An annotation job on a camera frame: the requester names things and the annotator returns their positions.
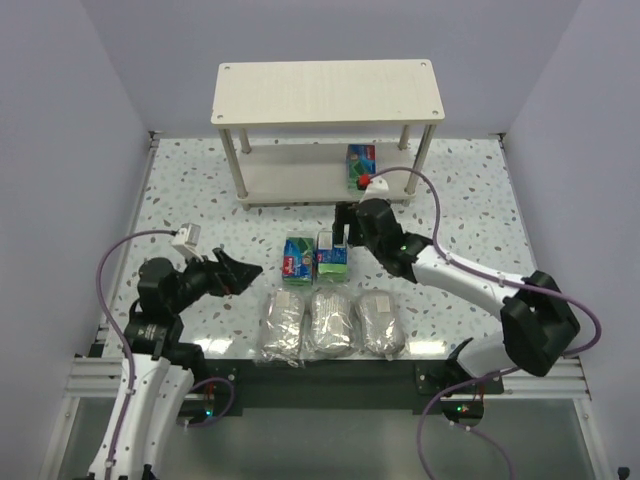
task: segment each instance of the plastic bag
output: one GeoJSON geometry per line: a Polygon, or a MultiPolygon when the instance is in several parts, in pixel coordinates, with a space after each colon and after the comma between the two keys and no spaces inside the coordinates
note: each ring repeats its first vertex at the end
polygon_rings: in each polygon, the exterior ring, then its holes
{"type": "Polygon", "coordinates": [[[266,320],[260,330],[258,360],[280,360],[300,366],[304,312],[305,300],[301,294],[282,288],[269,294],[266,320]]]}
{"type": "Polygon", "coordinates": [[[312,355],[338,357],[352,352],[355,329],[351,298],[341,290],[322,288],[311,297],[308,344],[312,355]]]}
{"type": "Polygon", "coordinates": [[[385,290],[364,292],[356,302],[364,348],[391,360],[405,348],[406,335],[398,320],[395,299],[385,290]]]}

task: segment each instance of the gray floor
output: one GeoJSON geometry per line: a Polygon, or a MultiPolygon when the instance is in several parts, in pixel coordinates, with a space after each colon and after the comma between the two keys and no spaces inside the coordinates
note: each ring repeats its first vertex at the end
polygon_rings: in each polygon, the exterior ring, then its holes
{"type": "MultiPolygon", "coordinates": [[[[83,400],[60,480],[86,474],[112,400],[83,400]]],[[[162,480],[389,480],[426,478],[416,453],[418,417],[397,411],[247,410],[205,430],[176,427],[162,480]]],[[[593,479],[573,403],[488,402],[479,426],[510,454],[518,480],[593,479]]],[[[439,479],[507,479],[483,440],[430,417],[423,434],[439,479]]]]}

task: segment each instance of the shelf bottom board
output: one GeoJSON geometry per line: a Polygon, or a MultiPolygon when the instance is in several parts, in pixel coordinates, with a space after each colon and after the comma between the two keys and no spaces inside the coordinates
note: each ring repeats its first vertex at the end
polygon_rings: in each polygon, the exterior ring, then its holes
{"type": "MultiPolygon", "coordinates": [[[[376,143],[376,168],[411,166],[413,155],[396,143],[376,143]]],[[[347,188],[347,144],[256,145],[250,153],[238,152],[248,196],[244,204],[292,202],[329,203],[358,200],[361,193],[347,188]]],[[[389,200],[411,200],[405,192],[407,172],[385,175],[389,200]]]]}

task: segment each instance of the cable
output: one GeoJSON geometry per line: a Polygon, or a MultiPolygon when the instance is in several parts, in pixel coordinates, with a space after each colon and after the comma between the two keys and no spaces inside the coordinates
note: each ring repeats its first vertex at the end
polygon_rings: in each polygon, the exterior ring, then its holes
{"type": "Polygon", "coordinates": [[[205,386],[205,385],[209,385],[211,383],[224,383],[227,387],[229,387],[229,401],[227,402],[227,404],[225,405],[225,407],[222,409],[222,411],[216,415],[215,417],[209,417],[207,418],[205,421],[203,422],[199,422],[199,423],[193,423],[193,424],[189,424],[188,422],[184,424],[184,426],[186,426],[187,428],[202,428],[202,427],[210,427],[211,425],[218,423],[222,417],[224,417],[229,410],[231,409],[231,406],[233,405],[234,400],[236,399],[236,389],[233,386],[233,383],[231,383],[229,380],[227,380],[226,378],[222,378],[222,377],[211,377],[211,378],[207,378],[206,380],[203,380],[199,383],[196,383],[191,390],[189,390],[189,393],[193,393],[196,390],[198,390],[199,388],[205,386]]]}
{"type": "MultiPolygon", "coordinates": [[[[105,317],[107,318],[107,322],[113,329],[113,331],[118,336],[118,339],[122,343],[122,351],[124,352],[124,356],[129,363],[129,381],[127,383],[127,389],[129,392],[133,391],[133,383],[135,381],[136,374],[136,366],[133,361],[133,352],[131,351],[131,346],[127,339],[124,337],[124,333],[116,323],[115,318],[111,315],[109,311],[109,307],[107,306],[107,302],[104,299],[104,292],[102,291],[102,271],[104,270],[104,265],[107,263],[109,256],[123,243],[126,243],[130,240],[133,240],[137,237],[142,237],[144,235],[175,235],[175,232],[171,230],[143,230],[141,232],[132,233],[131,235],[127,235],[123,239],[114,243],[109,249],[105,252],[105,254],[100,259],[100,263],[98,263],[98,269],[96,270],[96,293],[98,294],[98,303],[100,304],[100,308],[104,312],[105,317]]],[[[113,429],[113,436],[111,437],[111,443],[109,444],[109,454],[107,455],[107,467],[105,469],[105,480],[111,479],[111,469],[114,464],[114,457],[116,453],[116,445],[118,443],[118,437],[120,436],[120,430],[122,430],[122,424],[124,423],[124,417],[127,414],[127,409],[129,408],[129,402],[131,401],[131,393],[127,393],[125,395],[124,400],[122,402],[122,408],[120,409],[120,413],[118,415],[118,420],[116,421],[116,426],[113,429]]]]}
{"type": "MultiPolygon", "coordinates": [[[[436,250],[436,252],[438,253],[438,255],[440,255],[442,258],[447,258],[447,254],[445,253],[444,249],[440,246],[440,244],[438,243],[438,231],[440,229],[440,217],[441,217],[441,207],[440,207],[440,197],[438,196],[438,192],[436,191],[435,186],[433,185],[433,183],[431,182],[431,180],[429,180],[429,178],[427,178],[427,176],[425,174],[423,174],[422,172],[415,170],[413,168],[410,167],[390,167],[390,168],[385,168],[384,170],[381,170],[377,173],[375,173],[374,175],[371,175],[369,177],[370,180],[373,180],[375,177],[378,177],[380,175],[384,175],[386,173],[389,172],[397,172],[397,171],[405,171],[405,172],[410,172],[413,173],[415,175],[417,175],[418,177],[420,177],[429,187],[429,189],[431,190],[431,194],[433,195],[433,201],[435,203],[435,208],[436,208],[436,213],[435,213],[435,221],[433,224],[433,248],[436,250]]],[[[574,348],[571,350],[567,350],[566,352],[564,352],[564,357],[569,357],[569,356],[574,356],[577,355],[581,352],[584,352],[585,350],[590,349],[591,347],[593,347],[595,344],[597,344],[600,341],[600,338],[602,337],[602,324],[600,323],[600,320],[598,319],[598,317],[596,316],[596,314],[589,308],[587,307],[585,304],[583,304],[582,302],[570,297],[569,295],[566,295],[564,293],[561,292],[557,292],[555,290],[549,290],[547,288],[542,288],[542,287],[536,287],[534,285],[527,285],[525,283],[519,283],[519,282],[513,282],[510,280],[502,280],[494,275],[489,275],[487,273],[481,272],[479,270],[476,270],[472,267],[469,267],[468,265],[465,265],[464,263],[459,262],[458,260],[451,258],[449,256],[448,258],[449,263],[451,263],[453,266],[459,268],[460,270],[470,273],[472,275],[475,275],[479,278],[482,278],[484,280],[488,280],[494,283],[498,283],[501,285],[507,285],[509,287],[512,288],[518,288],[518,289],[522,289],[522,290],[528,290],[531,292],[535,292],[535,293],[539,293],[542,295],[549,295],[551,297],[555,297],[555,298],[559,298],[561,300],[564,300],[568,303],[571,303],[573,305],[575,305],[576,307],[578,307],[580,310],[582,310],[584,313],[587,314],[587,316],[591,319],[591,321],[593,322],[593,326],[595,329],[595,333],[593,335],[593,338],[588,341],[587,343],[585,343],[584,345],[578,347],[578,348],[574,348]]],[[[452,385],[448,388],[445,388],[444,390],[442,390],[441,392],[439,392],[438,394],[436,394],[430,401],[429,403],[427,403],[427,406],[424,408],[424,410],[422,411],[422,414],[420,415],[420,420],[418,422],[418,432],[416,435],[416,444],[418,447],[418,456],[420,457],[420,463],[422,464],[422,468],[424,469],[425,473],[429,476],[429,478],[431,479],[435,479],[435,475],[433,474],[433,471],[431,470],[431,467],[429,466],[429,463],[427,462],[427,459],[424,456],[424,449],[422,447],[422,429],[424,428],[424,423],[425,420],[427,418],[427,414],[429,413],[429,411],[431,410],[431,408],[445,395],[448,395],[456,390],[459,390],[461,388],[465,388],[465,387],[470,387],[473,385],[476,385],[478,383],[482,383],[485,382],[491,378],[497,377],[497,376],[504,376],[504,375],[508,375],[510,373],[516,372],[518,371],[518,368],[511,368],[509,370],[505,370],[503,372],[495,372],[495,373],[490,373],[487,374],[483,377],[479,377],[479,378],[472,378],[470,380],[467,380],[465,382],[461,382],[458,383],[456,385],[452,385]]],[[[504,457],[504,459],[507,462],[507,467],[509,468],[509,478],[510,479],[514,479],[515,478],[515,469],[513,466],[513,463],[511,461],[511,459],[509,458],[509,456],[507,455],[507,452],[500,446],[498,445],[493,439],[491,439],[490,437],[488,437],[486,434],[476,431],[474,429],[470,430],[471,432],[475,433],[476,435],[478,435],[479,437],[483,438],[484,440],[488,441],[489,443],[491,443],[493,446],[495,446],[498,451],[500,452],[500,454],[504,457]]]]}

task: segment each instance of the wall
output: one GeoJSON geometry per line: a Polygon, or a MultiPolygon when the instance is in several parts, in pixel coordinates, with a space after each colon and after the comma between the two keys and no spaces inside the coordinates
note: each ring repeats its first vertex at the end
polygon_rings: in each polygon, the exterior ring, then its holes
{"type": "Polygon", "coordinates": [[[214,134],[218,64],[430,58],[444,136],[504,132],[579,0],[83,0],[154,130],[214,134]]]}
{"type": "Polygon", "coordinates": [[[640,473],[639,22],[637,0],[583,0],[506,142],[540,267],[603,320],[584,368],[613,465],[631,467],[632,478],[640,473]]]}
{"type": "Polygon", "coordinates": [[[37,478],[148,135],[74,0],[0,3],[0,477],[37,478]]]}

